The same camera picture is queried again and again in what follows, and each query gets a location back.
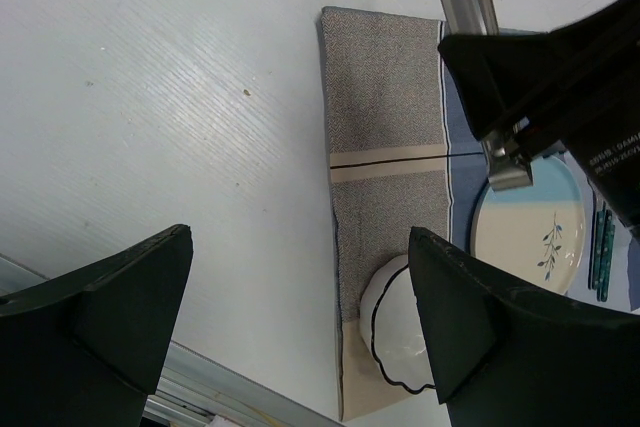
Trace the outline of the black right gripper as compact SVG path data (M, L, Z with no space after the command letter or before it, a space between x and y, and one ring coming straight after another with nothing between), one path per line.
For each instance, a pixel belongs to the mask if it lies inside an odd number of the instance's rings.
M517 103L528 124L507 153L531 160L562 143L639 235L639 0L548 33L449 34L438 51L475 139Z

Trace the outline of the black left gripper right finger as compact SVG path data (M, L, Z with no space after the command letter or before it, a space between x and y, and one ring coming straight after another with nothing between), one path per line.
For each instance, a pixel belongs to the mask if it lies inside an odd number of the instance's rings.
M415 227L411 281L455 426L635 426L639 319L537 287Z

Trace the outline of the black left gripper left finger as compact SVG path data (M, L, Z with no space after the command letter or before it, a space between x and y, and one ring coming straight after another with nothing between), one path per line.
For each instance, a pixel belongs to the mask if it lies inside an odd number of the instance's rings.
M4 426L137 426L156 391L193 258L177 224L1 298Z

